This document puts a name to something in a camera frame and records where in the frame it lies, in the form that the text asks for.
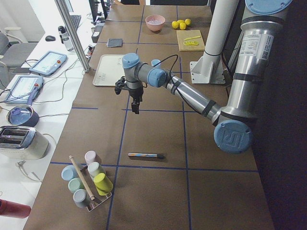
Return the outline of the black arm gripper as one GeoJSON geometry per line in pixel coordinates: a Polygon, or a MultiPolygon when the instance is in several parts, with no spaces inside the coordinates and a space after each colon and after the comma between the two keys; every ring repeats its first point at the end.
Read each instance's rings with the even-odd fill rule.
{"type": "Polygon", "coordinates": [[[140,102],[142,102],[143,88],[129,89],[129,95],[133,98],[133,101],[135,101],[135,103],[131,103],[132,112],[139,114],[139,106],[140,102]]]}

